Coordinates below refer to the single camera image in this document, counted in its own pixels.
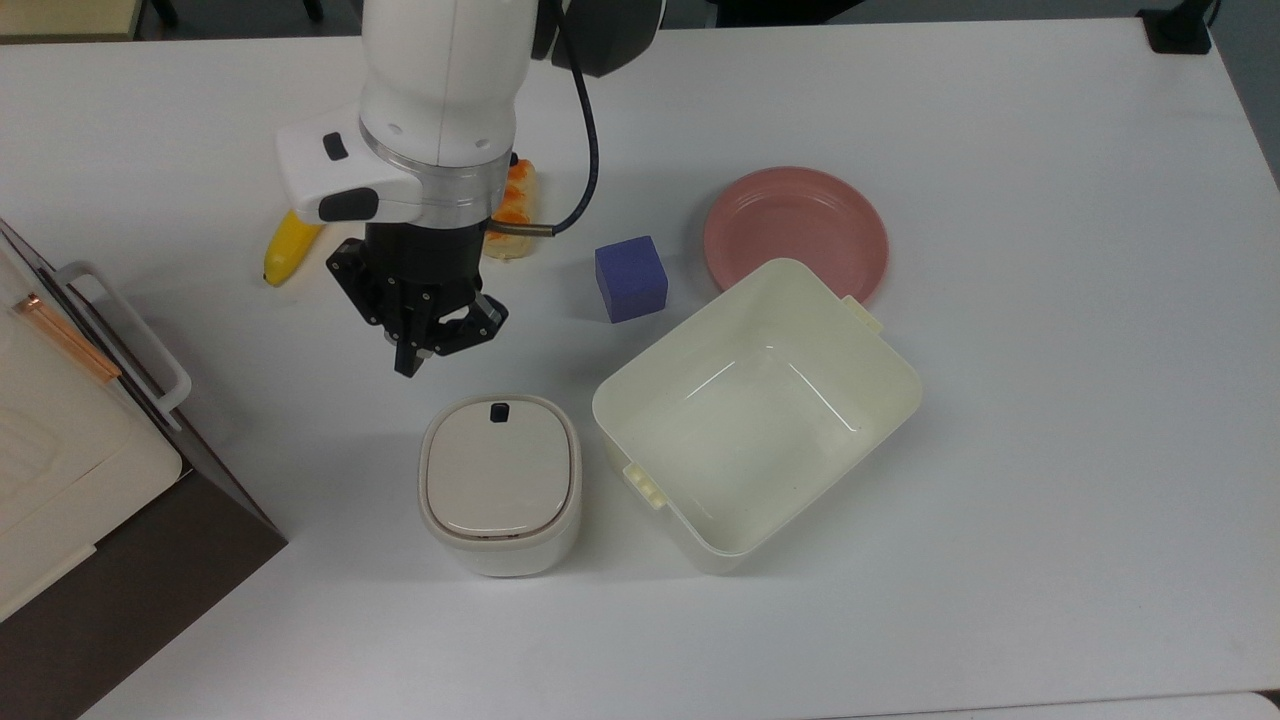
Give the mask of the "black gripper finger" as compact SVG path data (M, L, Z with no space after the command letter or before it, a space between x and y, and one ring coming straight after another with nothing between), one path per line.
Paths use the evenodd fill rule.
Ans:
M361 319L383 328L396 347L396 373L413 377L426 351L429 301L424 290L379 268L364 240L343 241L326 266Z
M509 316L508 309L486 293L476 293L466 314L436 322L428 332L433 355L448 356L486 343L497 337Z

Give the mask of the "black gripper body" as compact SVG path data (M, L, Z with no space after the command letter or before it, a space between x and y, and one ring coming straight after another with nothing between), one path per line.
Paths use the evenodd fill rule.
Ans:
M410 223L369 223L365 227L362 260L372 288L389 297L396 291L416 290L440 313L470 305L480 295L479 270L486 223L436 229Z

